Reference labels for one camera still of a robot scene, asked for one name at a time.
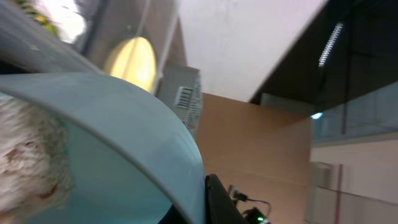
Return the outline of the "blue bowl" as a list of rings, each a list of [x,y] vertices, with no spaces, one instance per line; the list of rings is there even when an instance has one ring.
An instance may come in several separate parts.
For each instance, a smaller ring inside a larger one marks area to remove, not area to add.
[[[59,115],[68,130],[69,203],[32,223],[158,223],[170,208],[205,222],[201,154],[150,93],[96,73],[2,75],[1,92]]]

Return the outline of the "yellow plate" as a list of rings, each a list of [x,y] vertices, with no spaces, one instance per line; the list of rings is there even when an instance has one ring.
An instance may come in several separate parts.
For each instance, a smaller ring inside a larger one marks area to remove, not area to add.
[[[109,54],[104,73],[151,93],[156,79],[156,59],[151,43],[143,37],[120,42]]]

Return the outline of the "green snack wrapper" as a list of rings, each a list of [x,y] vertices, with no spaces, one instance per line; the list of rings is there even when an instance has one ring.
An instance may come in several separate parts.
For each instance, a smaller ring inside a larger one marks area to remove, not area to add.
[[[23,13],[36,21],[43,29],[47,30],[49,33],[53,34],[56,38],[60,38],[58,30],[55,25],[50,21],[50,19],[39,12],[30,0],[13,0]]]

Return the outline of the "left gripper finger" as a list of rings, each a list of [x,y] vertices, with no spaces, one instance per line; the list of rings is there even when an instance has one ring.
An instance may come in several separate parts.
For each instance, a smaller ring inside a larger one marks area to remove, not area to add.
[[[247,222],[215,174],[205,178],[206,224],[246,224]]]

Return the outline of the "rice food waste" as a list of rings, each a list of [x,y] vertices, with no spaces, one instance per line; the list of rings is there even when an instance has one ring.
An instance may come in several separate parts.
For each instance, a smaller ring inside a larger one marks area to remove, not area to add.
[[[1,95],[1,223],[67,204],[73,178],[67,131],[42,108]]]

